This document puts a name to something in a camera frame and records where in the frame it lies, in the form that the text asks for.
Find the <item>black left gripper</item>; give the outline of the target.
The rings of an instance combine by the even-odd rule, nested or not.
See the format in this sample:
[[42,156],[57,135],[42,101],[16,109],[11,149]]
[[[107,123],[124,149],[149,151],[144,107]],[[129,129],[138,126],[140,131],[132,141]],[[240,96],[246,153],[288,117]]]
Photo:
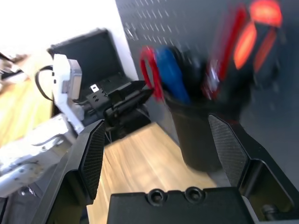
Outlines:
[[125,137],[131,111],[143,105],[153,93],[152,89],[142,90],[145,85],[145,81],[131,81],[109,91],[100,88],[86,96],[85,125],[104,119],[109,138]]

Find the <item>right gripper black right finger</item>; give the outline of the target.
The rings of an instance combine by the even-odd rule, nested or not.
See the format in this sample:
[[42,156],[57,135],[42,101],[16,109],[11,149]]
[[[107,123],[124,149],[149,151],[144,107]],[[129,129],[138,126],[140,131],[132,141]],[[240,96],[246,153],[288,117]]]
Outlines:
[[268,151],[239,122],[215,114],[208,121],[228,181],[249,201],[257,219],[294,220],[294,185]]

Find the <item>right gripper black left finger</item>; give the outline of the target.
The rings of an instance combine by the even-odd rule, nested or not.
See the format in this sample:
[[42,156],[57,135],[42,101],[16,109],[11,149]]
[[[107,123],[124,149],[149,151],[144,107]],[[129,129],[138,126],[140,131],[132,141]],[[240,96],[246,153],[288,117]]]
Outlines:
[[58,163],[31,221],[33,224],[78,224],[96,198],[105,143],[105,122],[85,127]]

